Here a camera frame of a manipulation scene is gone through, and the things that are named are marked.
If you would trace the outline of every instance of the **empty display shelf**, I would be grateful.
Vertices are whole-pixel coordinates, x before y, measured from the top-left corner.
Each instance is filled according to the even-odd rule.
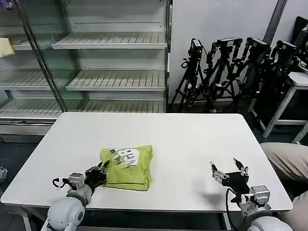
[[[67,106],[76,108],[77,100],[66,100]],[[56,119],[62,113],[53,99],[12,99],[0,108],[0,118]]]
[[[79,112],[164,113],[163,101],[89,100]]]
[[[148,70],[82,70],[67,90],[164,91],[165,72]]]
[[[69,81],[70,70],[52,70],[57,87],[64,87]],[[50,90],[41,70],[1,70],[0,89],[2,90]]]
[[[53,43],[54,49],[164,49],[164,32],[73,33]]]
[[[26,36],[10,36],[10,41],[15,51],[32,50],[30,42]],[[37,43],[40,49],[48,49],[51,47],[51,37],[48,35],[38,35]]]

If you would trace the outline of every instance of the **white table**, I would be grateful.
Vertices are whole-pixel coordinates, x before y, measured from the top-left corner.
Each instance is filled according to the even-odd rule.
[[[273,211],[293,208],[252,131],[237,114],[63,113],[1,198],[6,205],[49,207],[64,197],[55,177],[98,164],[102,148],[152,145],[153,182],[147,192],[95,190],[87,209],[225,212],[226,187],[212,179],[237,171],[232,158],[249,166],[249,186],[266,185]],[[230,210],[239,210],[231,204]]]
[[[295,92],[297,90],[308,90],[308,74],[307,73],[291,72],[289,78],[290,78],[292,85],[287,91],[284,99],[282,100],[276,113],[270,120],[269,124],[265,126],[263,122],[260,121],[260,125],[262,129],[264,130],[263,132],[264,138],[267,138],[270,135],[275,125],[305,125],[308,122],[306,120],[279,119],[281,115],[283,114],[284,110],[286,109],[287,105],[291,101],[292,97],[294,96]],[[251,112],[254,115],[254,117],[257,117],[257,114],[253,109],[254,104],[255,104],[255,100],[251,102],[248,111]]]

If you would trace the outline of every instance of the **green fabric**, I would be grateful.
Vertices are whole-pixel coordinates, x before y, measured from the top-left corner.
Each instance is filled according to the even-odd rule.
[[[106,169],[107,182],[102,186],[147,191],[152,182],[150,173],[152,157],[152,146],[116,150],[102,149],[103,164],[110,161]]]

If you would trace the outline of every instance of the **white wall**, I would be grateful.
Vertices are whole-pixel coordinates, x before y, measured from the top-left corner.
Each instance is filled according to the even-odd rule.
[[[272,47],[279,40],[291,41],[296,18],[308,19],[308,0],[288,0],[278,24]]]
[[[247,37],[263,39],[276,4],[277,0],[174,0],[169,100],[185,72],[180,65],[188,58],[192,38],[201,40],[207,51],[212,42],[230,37],[243,38],[244,48]]]

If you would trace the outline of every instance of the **yellow cloth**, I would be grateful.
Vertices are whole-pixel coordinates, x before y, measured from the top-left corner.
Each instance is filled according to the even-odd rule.
[[[0,58],[15,54],[8,38],[0,38]]]

